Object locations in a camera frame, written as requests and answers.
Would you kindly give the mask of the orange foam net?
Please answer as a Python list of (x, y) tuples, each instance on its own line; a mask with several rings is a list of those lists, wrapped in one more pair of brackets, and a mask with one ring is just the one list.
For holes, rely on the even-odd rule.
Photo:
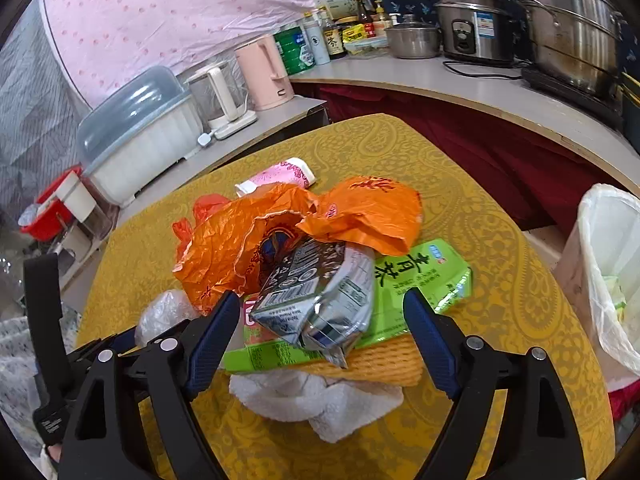
[(413, 387), (420, 382), (425, 365), (413, 338), (409, 334), (403, 334), (366, 348), (352, 350), (347, 357), (346, 370), (326, 361), (291, 365), (288, 369), (352, 382), (380, 382)]

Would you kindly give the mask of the red plastic bag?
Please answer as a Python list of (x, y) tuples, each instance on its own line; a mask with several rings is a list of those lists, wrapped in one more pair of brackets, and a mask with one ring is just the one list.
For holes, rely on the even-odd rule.
[[(207, 194), (200, 196), (192, 206), (192, 217), (196, 226), (216, 214), (218, 210), (230, 203), (227, 197), (220, 194)], [(188, 218), (182, 218), (172, 224), (172, 232), (178, 238), (176, 260), (179, 260), (192, 240), (193, 226)]]

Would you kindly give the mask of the green tea box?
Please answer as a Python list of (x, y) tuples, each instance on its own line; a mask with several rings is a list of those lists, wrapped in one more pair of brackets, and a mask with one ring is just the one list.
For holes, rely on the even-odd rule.
[[(472, 276), (469, 263), (440, 238), (413, 247), (403, 257), (377, 258), (371, 321), (355, 348), (372, 347), (408, 333), (402, 304), (409, 289), (419, 289), (435, 311), (442, 313), (472, 294)], [(228, 372), (263, 372), (324, 360), (321, 352), (295, 347), (257, 323), (253, 311), (259, 299), (254, 294), (244, 300), (244, 346), (224, 354), (222, 362)]]

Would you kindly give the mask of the white paper towel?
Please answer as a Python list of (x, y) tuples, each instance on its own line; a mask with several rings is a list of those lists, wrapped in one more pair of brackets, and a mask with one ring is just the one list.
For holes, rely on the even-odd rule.
[(277, 422), (308, 422), (335, 443), (390, 414), (404, 402), (398, 386), (351, 382), (297, 370), (233, 374), (229, 391), (257, 415)]

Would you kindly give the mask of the orange snack wrapper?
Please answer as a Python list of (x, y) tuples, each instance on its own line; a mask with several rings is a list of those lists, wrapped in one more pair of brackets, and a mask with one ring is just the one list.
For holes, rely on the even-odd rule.
[(258, 292), (305, 238), (347, 242), (403, 256), (422, 226), (417, 190), (381, 177), (351, 177), (317, 195), (295, 184), (263, 185), (230, 200), (199, 226), (172, 273), (202, 315), (228, 290)]

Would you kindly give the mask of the silver foil wrapper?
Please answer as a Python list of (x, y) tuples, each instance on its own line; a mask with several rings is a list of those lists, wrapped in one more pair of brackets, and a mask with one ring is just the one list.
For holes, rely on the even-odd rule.
[(253, 318), (344, 370), (349, 352), (369, 328), (373, 289), (371, 248), (307, 237), (271, 272)]

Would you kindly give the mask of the pink paper cup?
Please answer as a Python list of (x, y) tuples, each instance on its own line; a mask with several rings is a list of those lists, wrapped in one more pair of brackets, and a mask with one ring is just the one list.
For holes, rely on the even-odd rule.
[(291, 157), (238, 183), (235, 185), (235, 191), (237, 196), (243, 197), (255, 192), (260, 186), (267, 184), (289, 183), (295, 184), (300, 188), (310, 188), (316, 181), (316, 176), (303, 159)]

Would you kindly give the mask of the white lined trash bin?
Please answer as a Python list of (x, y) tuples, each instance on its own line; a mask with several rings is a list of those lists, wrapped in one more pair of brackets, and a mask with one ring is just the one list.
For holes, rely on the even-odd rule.
[(600, 363), (608, 391), (639, 379), (639, 200), (608, 184), (582, 196), (553, 271)]

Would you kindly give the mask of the yellow patterned tablecloth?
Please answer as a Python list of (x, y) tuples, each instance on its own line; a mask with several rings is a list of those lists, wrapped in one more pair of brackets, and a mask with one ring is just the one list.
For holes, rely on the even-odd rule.
[(78, 342), (133, 330), (174, 358), (156, 300), (181, 289), (200, 322), (225, 292), (305, 364), (205, 378), (192, 408), (231, 479), (411, 479), (450, 410), (402, 316), (415, 288), (486, 353), (553, 366), (579, 432), (578, 474), (615, 454), (608, 396), (572, 307), (518, 226), (400, 119), (337, 122), (218, 169), (111, 234)]

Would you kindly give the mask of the red plastic basket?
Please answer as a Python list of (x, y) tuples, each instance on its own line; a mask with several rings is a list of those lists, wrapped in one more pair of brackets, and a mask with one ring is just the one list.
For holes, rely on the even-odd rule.
[(58, 236), (70, 224), (73, 215), (62, 200), (56, 197), (55, 191), (67, 176), (70, 174), (80, 176), (81, 173), (80, 165), (71, 166), (52, 181), (35, 201), (37, 206), (36, 218), (28, 220), (26, 226), (20, 227), (20, 231), (38, 240), (38, 242), (48, 242)]

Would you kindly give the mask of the white lidded container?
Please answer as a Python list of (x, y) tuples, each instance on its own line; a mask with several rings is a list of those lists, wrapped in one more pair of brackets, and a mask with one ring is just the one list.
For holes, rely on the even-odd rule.
[(75, 171), (63, 179), (55, 190), (55, 196), (79, 222), (85, 222), (96, 209), (96, 200)]

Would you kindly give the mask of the red cabinet curtain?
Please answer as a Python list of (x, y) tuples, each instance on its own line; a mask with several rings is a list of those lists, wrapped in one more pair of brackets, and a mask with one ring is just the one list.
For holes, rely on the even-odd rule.
[(334, 122), (378, 113), (401, 119), (464, 169), (524, 231), (556, 226), (568, 235), (593, 185), (623, 188), (567, 148), (469, 107), (347, 84), (296, 82), (293, 88), (326, 101)]

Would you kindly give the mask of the white dish rack box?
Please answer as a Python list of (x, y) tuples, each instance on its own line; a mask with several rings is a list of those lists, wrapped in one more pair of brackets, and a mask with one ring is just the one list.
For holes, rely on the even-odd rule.
[(171, 70), (154, 66), (97, 106), (77, 130), (82, 174), (111, 204), (126, 206), (145, 185), (198, 148), (196, 102)]

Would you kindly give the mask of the white glass kettle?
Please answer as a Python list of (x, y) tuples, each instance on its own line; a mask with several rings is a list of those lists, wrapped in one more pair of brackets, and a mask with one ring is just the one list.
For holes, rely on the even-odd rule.
[(201, 146), (212, 139), (226, 140), (256, 122), (257, 114), (248, 106), (248, 92), (238, 85), (228, 62), (205, 65), (184, 83), (193, 94), (206, 127), (198, 139)]

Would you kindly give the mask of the black induction cooker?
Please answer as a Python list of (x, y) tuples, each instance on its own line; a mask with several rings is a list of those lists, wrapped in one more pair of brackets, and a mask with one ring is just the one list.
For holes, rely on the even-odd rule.
[(574, 106), (614, 130), (622, 130), (623, 117), (620, 102), (611, 93), (591, 94), (585, 92), (545, 74), (536, 67), (522, 68), (521, 76), (530, 85), (530, 88)]

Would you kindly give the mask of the pink dotted curtain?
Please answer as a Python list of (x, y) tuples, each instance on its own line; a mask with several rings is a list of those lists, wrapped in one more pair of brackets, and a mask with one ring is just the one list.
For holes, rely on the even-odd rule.
[(314, 0), (43, 1), (66, 72), (90, 106), (151, 66), (179, 75), (314, 6)]

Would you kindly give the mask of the pink electric kettle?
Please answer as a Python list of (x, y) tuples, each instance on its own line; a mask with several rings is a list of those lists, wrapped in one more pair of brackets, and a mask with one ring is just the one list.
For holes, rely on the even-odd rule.
[(255, 110), (270, 110), (294, 98), (282, 58), (271, 35), (262, 35), (235, 51)]

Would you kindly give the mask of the blue yellow basin stack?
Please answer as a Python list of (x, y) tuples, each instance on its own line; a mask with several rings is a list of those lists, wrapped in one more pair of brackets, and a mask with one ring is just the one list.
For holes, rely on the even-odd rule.
[(620, 77), (620, 86), (623, 92), (623, 135), (640, 153), (640, 86), (626, 72)]

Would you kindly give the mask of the green tin can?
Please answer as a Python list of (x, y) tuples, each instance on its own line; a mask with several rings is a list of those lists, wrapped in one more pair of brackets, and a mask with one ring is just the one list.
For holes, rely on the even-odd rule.
[(273, 39), (276, 42), (288, 76), (299, 74), (314, 67), (314, 55), (299, 26), (276, 32), (273, 35)]

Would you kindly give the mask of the large steel steamer pot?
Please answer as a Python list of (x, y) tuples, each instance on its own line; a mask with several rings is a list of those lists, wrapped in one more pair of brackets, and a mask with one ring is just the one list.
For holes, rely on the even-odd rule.
[(540, 70), (593, 96), (612, 91), (620, 16), (611, 0), (514, 1), (525, 10)]

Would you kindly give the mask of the small steel pot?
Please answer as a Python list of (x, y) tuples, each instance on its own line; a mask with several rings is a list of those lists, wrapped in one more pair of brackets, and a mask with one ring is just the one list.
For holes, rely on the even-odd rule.
[(406, 14), (404, 19), (385, 29), (390, 54), (403, 60), (437, 58), (442, 50), (442, 34), (436, 25), (418, 21)]

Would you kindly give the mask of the steel rice cooker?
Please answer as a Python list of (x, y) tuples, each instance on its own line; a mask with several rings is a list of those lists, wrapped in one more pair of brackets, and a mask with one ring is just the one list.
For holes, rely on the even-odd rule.
[(437, 0), (435, 9), (447, 58), (512, 64), (514, 16), (509, 0)]

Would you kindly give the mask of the white bottle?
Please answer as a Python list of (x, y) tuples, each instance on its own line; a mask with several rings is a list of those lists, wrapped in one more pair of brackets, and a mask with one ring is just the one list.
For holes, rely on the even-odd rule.
[(321, 26), (314, 19), (310, 12), (304, 13), (303, 28), (308, 39), (311, 52), (314, 55), (314, 62), (317, 65), (324, 65), (331, 62), (326, 43), (324, 42)]

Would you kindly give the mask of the soy sauce bottle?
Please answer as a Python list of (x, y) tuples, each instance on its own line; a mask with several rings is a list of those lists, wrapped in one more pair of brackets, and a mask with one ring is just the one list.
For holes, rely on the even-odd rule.
[(329, 18), (329, 13), (324, 6), (320, 6), (319, 8), (319, 18), (324, 41), (326, 42), (326, 50), (328, 50), (330, 59), (336, 60), (337, 58), (344, 58), (347, 52), (344, 48), (341, 32)]

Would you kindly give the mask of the white carton box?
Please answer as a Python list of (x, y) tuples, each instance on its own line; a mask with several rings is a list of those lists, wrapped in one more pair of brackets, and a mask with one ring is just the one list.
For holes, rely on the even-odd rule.
[(316, 6), (324, 6), (333, 21), (357, 15), (356, 0), (314, 0)]

